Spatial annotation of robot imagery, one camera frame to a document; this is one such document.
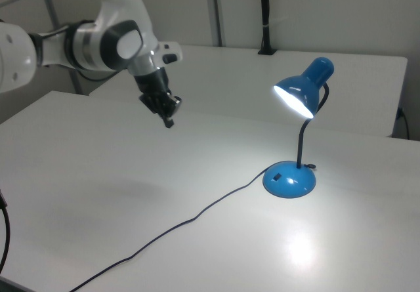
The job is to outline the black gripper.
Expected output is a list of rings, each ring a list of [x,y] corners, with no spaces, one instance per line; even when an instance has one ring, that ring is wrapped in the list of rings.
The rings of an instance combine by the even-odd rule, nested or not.
[[[182,103],[179,96],[170,93],[169,79],[165,68],[160,68],[147,75],[135,76],[137,86],[142,93],[139,100],[154,114],[160,116],[166,128],[174,125],[172,116]]]

